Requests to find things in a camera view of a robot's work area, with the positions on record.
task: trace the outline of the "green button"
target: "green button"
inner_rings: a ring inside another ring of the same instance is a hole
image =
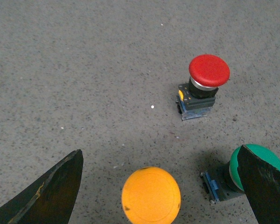
[[[246,146],[259,158],[263,159],[280,171],[280,159],[271,150],[256,144],[247,144]],[[241,190],[244,190],[238,175],[238,152],[240,148],[241,146],[238,147],[231,156],[229,172],[233,182],[237,185],[237,187],[239,187]]]

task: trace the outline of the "gray floor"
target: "gray floor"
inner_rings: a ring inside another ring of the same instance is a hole
[[[205,53],[231,77],[182,122],[178,84]],[[199,178],[243,143],[280,157],[280,0],[0,0],[0,206],[80,148],[70,224],[128,223],[121,189],[144,166],[177,180],[174,223],[256,224],[245,196],[210,204]]]

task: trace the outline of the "concrete floor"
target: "concrete floor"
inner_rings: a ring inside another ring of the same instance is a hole
[[[205,53],[231,77],[182,122],[178,84]],[[70,224],[128,223],[121,189],[145,166],[178,182],[174,223],[256,224],[245,196],[210,204],[199,177],[244,143],[280,157],[280,0],[0,0],[0,206],[82,149]]]

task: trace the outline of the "red mushroom button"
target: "red mushroom button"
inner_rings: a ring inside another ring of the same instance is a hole
[[[221,86],[230,76],[227,63],[215,55],[195,57],[189,65],[189,72],[196,82],[207,87]]]

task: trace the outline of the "red button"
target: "red button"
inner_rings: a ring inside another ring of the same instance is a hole
[[[189,72],[196,82],[208,87],[221,86],[230,76],[227,63],[215,55],[195,57],[189,65]]]

